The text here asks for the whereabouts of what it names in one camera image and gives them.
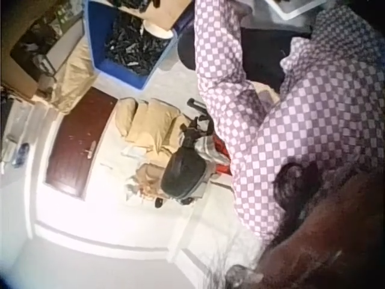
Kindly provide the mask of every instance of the red cloth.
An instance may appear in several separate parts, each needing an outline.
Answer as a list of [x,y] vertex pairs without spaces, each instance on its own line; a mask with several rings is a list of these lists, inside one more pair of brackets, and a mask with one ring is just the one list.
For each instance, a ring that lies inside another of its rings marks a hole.
[[[226,146],[224,145],[224,142],[219,137],[217,137],[215,134],[214,134],[214,143],[215,143],[215,149],[217,150],[217,152],[224,154],[225,156],[227,156],[230,159],[230,155],[227,152],[227,149],[226,149]],[[216,172],[217,173],[226,173],[226,174],[231,176],[230,166],[224,166],[222,164],[217,164]]]

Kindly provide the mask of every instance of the blue plastic crate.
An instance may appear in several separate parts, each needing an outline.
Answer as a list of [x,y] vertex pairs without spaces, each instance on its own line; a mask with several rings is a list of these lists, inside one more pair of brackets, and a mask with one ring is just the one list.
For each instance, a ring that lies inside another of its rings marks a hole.
[[137,75],[134,71],[115,63],[105,56],[105,41],[109,37],[118,10],[102,3],[87,1],[85,3],[85,22],[88,42],[90,44],[91,59],[95,70],[107,73],[142,91],[149,82],[152,74],[166,57],[170,49],[177,42],[177,32],[173,30],[173,38],[147,76]]

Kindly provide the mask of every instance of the checkered shirt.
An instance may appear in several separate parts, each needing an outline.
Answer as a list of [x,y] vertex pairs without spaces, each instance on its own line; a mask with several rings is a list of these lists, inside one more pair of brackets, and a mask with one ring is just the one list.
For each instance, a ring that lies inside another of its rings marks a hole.
[[196,0],[194,25],[199,92],[232,160],[235,210],[258,236],[279,223],[272,182],[289,160],[316,161],[326,184],[353,160],[384,163],[385,40],[348,7],[321,12],[310,40],[292,39],[269,111],[245,78],[229,1]]

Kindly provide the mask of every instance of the door handle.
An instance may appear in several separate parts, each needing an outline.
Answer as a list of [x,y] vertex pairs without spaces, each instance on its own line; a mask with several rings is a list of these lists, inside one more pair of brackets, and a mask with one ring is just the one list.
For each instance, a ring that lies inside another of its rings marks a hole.
[[95,149],[96,149],[96,140],[94,140],[94,141],[92,142],[90,149],[85,149],[85,150],[84,150],[84,152],[87,153],[87,159],[88,159],[88,160],[89,160],[90,158],[92,158]]

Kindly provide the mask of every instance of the sleeve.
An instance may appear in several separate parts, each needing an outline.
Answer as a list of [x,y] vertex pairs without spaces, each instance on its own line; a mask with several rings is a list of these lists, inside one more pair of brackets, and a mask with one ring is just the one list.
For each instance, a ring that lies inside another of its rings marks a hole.
[[229,151],[235,180],[266,111],[245,78],[241,28],[232,3],[196,0],[194,25],[199,93]]

